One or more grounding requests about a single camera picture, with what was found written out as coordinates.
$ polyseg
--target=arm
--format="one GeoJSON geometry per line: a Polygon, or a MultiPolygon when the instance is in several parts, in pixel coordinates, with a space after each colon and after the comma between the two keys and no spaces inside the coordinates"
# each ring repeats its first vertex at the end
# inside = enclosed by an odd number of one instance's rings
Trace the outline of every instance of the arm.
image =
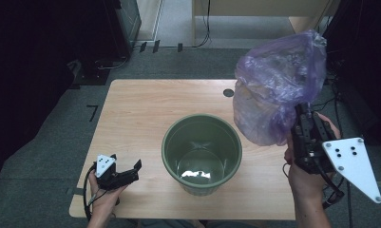
{"type": "MultiPolygon", "coordinates": [[[[329,118],[319,117],[330,123],[337,138],[340,138],[339,130],[329,118]]],[[[288,149],[285,152],[285,160],[291,165],[288,181],[290,183],[295,204],[295,219],[299,228],[327,228],[331,227],[329,219],[323,209],[323,186],[326,183],[320,175],[308,174],[293,163],[294,146],[292,136],[287,139],[288,149]]]]}
{"type": "Polygon", "coordinates": [[[98,191],[98,183],[94,171],[89,174],[90,190],[92,194],[96,193],[96,199],[92,203],[92,217],[87,225],[87,228],[101,228],[106,227],[110,217],[112,215],[113,209],[115,207],[116,201],[120,194],[127,186],[120,187],[114,191],[107,192],[103,196],[102,194],[105,190],[98,191]]]}

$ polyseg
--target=cable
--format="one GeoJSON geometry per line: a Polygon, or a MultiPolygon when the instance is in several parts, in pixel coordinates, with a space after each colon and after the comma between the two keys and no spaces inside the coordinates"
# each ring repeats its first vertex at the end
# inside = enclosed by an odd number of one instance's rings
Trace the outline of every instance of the cable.
{"type": "MultiPolygon", "coordinates": [[[[342,125],[341,125],[341,122],[340,122],[340,119],[339,119],[339,113],[338,113],[338,106],[337,106],[337,99],[334,100],[334,111],[335,111],[335,117],[337,119],[337,123],[338,123],[338,129],[340,131],[340,135],[341,135],[341,139],[343,138],[343,129],[342,129],[342,125]]],[[[351,202],[351,184],[349,181],[347,181],[347,205],[348,205],[348,219],[349,219],[349,223],[350,223],[350,228],[353,228],[353,223],[352,223],[352,202],[351,202]]]]}
{"type": "Polygon", "coordinates": [[[359,10],[358,23],[357,23],[358,29],[356,30],[356,34],[355,34],[355,37],[353,38],[352,42],[350,42],[348,46],[340,48],[338,50],[327,51],[327,54],[332,54],[332,53],[336,53],[336,52],[348,49],[348,48],[352,47],[353,43],[356,42],[356,40],[358,39],[358,35],[359,35],[359,29],[360,29],[360,25],[361,25],[361,17],[362,17],[363,8],[364,8],[364,0],[361,0],[361,8],[359,10]]]}
{"type": "Polygon", "coordinates": [[[207,22],[205,22],[204,15],[202,16],[202,21],[204,22],[204,25],[207,28],[207,33],[205,34],[204,40],[201,42],[201,44],[199,44],[197,46],[192,46],[191,48],[199,48],[199,47],[205,45],[208,40],[211,41],[211,37],[210,37],[210,10],[211,10],[211,0],[208,0],[207,22]]]}
{"type": "Polygon", "coordinates": [[[284,163],[284,165],[282,165],[282,172],[284,173],[285,177],[288,178],[288,174],[285,172],[285,166],[287,165],[288,163],[284,163]]]}
{"type": "MultiPolygon", "coordinates": [[[[337,188],[339,188],[340,186],[341,186],[341,184],[344,182],[344,178],[341,178],[341,180],[340,180],[340,182],[338,183],[338,185],[337,185],[337,188]]],[[[335,192],[332,192],[332,194],[329,196],[329,199],[331,199],[331,198],[333,198],[334,197],[334,194],[335,194],[335,192]]]]}
{"type": "MultiPolygon", "coordinates": [[[[115,69],[115,68],[119,68],[121,66],[123,66],[125,64],[125,62],[127,62],[128,58],[124,57],[124,61],[122,61],[119,65],[117,66],[98,66],[98,69],[115,69]]],[[[95,61],[95,65],[99,64],[102,60],[97,60],[95,61]]]]}
{"type": "Polygon", "coordinates": [[[84,188],[83,188],[84,211],[86,212],[86,218],[88,219],[88,221],[90,221],[91,213],[90,213],[89,205],[86,204],[86,184],[88,182],[90,172],[94,169],[95,169],[95,164],[92,164],[92,166],[89,168],[88,172],[86,173],[86,178],[84,179],[84,188]]]}
{"type": "MultiPolygon", "coordinates": [[[[205,34],[205,37],[202,40],[202,42],[197,46],[183,46],[182,48],[199,48],[199,47],[204,46],[208,42],[208,40],[210,40],[212,42],[212,39],[210,37],[210,11],[211,11],[211,0],[208,0],[208,8],[207,8],[207,15],[206,15],[207,18],[205,19],[205,15],[202,16],[202,21],[204,22],[204,25],[207,28],[207,33],[205,34]]],[[[135,46],[135,47],[133,47],[133,49],[137,49],[140,47],[141,46],[135,46]]],[[[161,46],[159,46],[159,48],[178,48],[178,47],[173,47],[173,46],[161,47],[161,46]]]]}
{"type": "Polygon", "coordinates": [[[312,105],[312,107],[316,107],[316,106],[320,106],[320,105],[322,106],[322,107],[320,107],[319,109],[316,109],[316,110],[313,110],[313,111],[321,111],[321,110],[323,110],[323,109],[326,107],[326,105],[327,105],[329,102],[333,101],[334,99],[335,99],[335,97],[329,99],[329,100],[326,101],[325,103],[322,103],[322,104],[314,104],[314,105],[312,105]]]}
{"type": "MultiPolygon", "coordinates": [[[[99,190],[100,190],[100,189],[98,189],[98,191],[97,191],[96,194],[93,196],[93,198],[96,197],[96,195],[98,194],[99,190]]],[[[104,191],[98,198],[95,198],[95,199],[92,198],[92,199],[89,201],[88,206],[92,205],[96,200],[98,200],[99,198],[101,198],[102,196],[104,196],[106,193],[107,193],[107,190],[104,191]]]]}
{"type": "Polygon", "coordinates": [[[334,190],[332,194],[332,198],[328,198],[326,201],[323,202],[323,208],[327,209],[329,206],[339,202],[343,197],[344,193],[332,182],[332,180],[327,176],[326,172],[323,170],[323,168],[320,165],[320,161],[318,158],[314,158],[314,163],[316,164],[320,176],[323,178],[325,182],[334,190]]]}

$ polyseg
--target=green bucket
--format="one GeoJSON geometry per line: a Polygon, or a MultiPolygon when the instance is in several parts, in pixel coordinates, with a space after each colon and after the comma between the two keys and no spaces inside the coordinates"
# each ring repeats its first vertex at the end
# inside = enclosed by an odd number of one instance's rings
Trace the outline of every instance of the green bucket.
{"type": "Polygon", "coordinates": [[[235,129],[216,116],[195,114],[175,122],[162,142],[162,160],[185,191],[206,196],[230,180],[241,161],[235,129]]]}

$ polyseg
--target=black dot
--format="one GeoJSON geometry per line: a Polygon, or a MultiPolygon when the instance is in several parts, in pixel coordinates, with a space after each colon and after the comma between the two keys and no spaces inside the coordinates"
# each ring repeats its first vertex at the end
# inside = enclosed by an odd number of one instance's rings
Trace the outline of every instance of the black dot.
{"type": "Polygon", "coordinates": [[[230,88],[227,88],[225,90],[223,90],[223,95],[225,97],[233,97],[235,94],[234,90],[230,89],[230,88]]]}

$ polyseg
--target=black equipment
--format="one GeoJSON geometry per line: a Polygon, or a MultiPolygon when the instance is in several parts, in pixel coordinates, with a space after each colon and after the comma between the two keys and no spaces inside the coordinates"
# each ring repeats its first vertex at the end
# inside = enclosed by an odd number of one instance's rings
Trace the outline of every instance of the black equipment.
{"type": "Polygon", "coordinates": [[[86,173],[86,178],[84,180],[83,189],[83,199],[84,199],[84,210],[86,212],[86,218],[91,219],[90,205],[108,191],[118,189],[122,186],[128,185],[134,181],[139,180],[138,172],[142,168],[141,160],[138,160],[134,165],[133,169],[124,171],[122,173],[116,172],[116,155],[106,157],[104,155],[99,155],[98,160],[93,163],[86,173]],[[92,196],[89,203],[86,202],[86,185],[88,181],[89,174],[92,170],[95,170],[96,181],[98,182],[99,189],[105,190],[98,198],[96,198],[96,193],[92,196]]]}
{"type": "Polygon", "coordinates": [[[338,189],[327,173],[334,172],[322,144],[334,141],[336,137],[330,123],[322,121],[316,112],[311,112],[309,104],[295,107],[296,122],[291,129],[294,144],[294,163],[309,174],[320,174],[334,193],[323,202],[323,208],[340,201],[344,193],[338,189]]]}

